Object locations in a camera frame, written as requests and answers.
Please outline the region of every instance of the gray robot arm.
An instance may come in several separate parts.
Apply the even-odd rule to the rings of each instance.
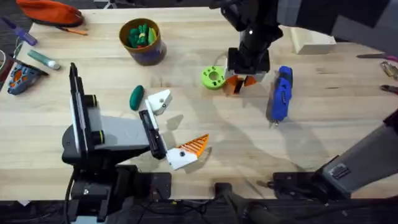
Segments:
[[[277,22],[398,55],[398,0],[279,0]]]
[[[398,0],[279,0],[277,22],[398,55]],[[398,110],[311,178],[310,197],[349,198],[352,192],[398,173]]]

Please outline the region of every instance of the green object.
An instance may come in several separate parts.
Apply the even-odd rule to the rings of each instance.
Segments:
[[[131,93],[130,96],[130,108],[134,111],[137,111],[139,105],[144,97],[145,89],[142,85],[138,85]]]
[[[219,66],[206,67],[201,73],[201,82],[209,90],[218,90],[225,84],[224,70]]]
[[[151,45],[156,40],[156,31],[154,28],[149,28],[148,31],[148,45]]]
[[[130,43],[130,47],[132,48],[137,48],[137,41],[138,41],[138,36],[137,35],[133,35],[133,36],[128,36],[127,40]]]
[[[130,46],[132,48],[138,48],[138,46],[141,47],[146,47],[148,46],[148,34],[149,34],[149,29],[148,25],[139,25],[138,29],[133,28],[130,30],[129,37],[127,38]]]
[[[58,69],[61,68],[61,66],[56,61],[54,61],[51,58],[48,58],[48,57],[36,52],[34,50],[30,50],[27,54],[31,58],[41,62],[43,65],[45,65],[45,66],[47,66],[49,68],[52,68],[54,70],[58,70]]]
[[[137,45],[140,45],[142,47],[145,47],[148,45],[148,25],[140,25],[138,27],[139,30],[139,35],[138,35],[138,41]]]

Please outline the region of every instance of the orange object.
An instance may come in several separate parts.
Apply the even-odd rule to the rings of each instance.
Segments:
[[[234,75],[231,78],[227,79],[226,81],[231,84],[232,86],[236,86],[236,83],[238,82],[238,76]]]
[[[76,27],[83,23],[81,12],[50,0],[17,0],[18,6],[34,22],[49,26]]]
[[[16,82],[16,81],[20,80],[20,79],[21,79],[21,76],[22,76],[22,70],[20,69],[20,70],[18,70],[18,71],[15,73],[13,81]]]
[[[189,141],[181,146],[179,146],[179,149],[184,149],[188,152],[192,152],[197,155],[197,157],[200,157],[200,155],[205,151],[207,142],[209,140],[209,134],[205,134],[202,137],[196,138],[192,141]]]
[[[249,85],[253,85],[253,84],[256,84],[256,83],[257,83],[257,81],[256,81],[256,79],[254,79],[253,76],[248,76],[244,80],[244,86],[249,86]]]
[[[63,30],[63,31],[67,31],[67,32],[71,32],[74,34],[80,34],[80,35],[87,35],[87,32],[84,30],[78,30],[78,29],[71,29],[71,28],[63,28],[63,27],[59,27],[57,26],[58,29]]]

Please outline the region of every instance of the marker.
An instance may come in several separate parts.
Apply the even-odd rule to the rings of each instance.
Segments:
[[[29,45],[35,46],[37,44],[36,38],[34,38],[32,35],[30,35],[24,29],[16,26],[14,23],[12,23],[10,20],[8,20],[5,17],[2,17],[1,19],[4,21],[4,23],[7,24],[7,26],[9,26],[14,31],[15,34],[17,34],[19,36],[19,38],[26,41]]]

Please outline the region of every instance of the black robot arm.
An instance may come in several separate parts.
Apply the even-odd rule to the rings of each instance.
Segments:
[[[282,37],[279,26],[301,27],[398,55],[398,0],[226,0],[224,17],[241,32],[238,49],[228,51],[227,70],[238,75],[269,71],[268,47]],[[322,202],[398,173],[398,111],[344,154],[315,173],[275,173],[268,187],[279,198]]]

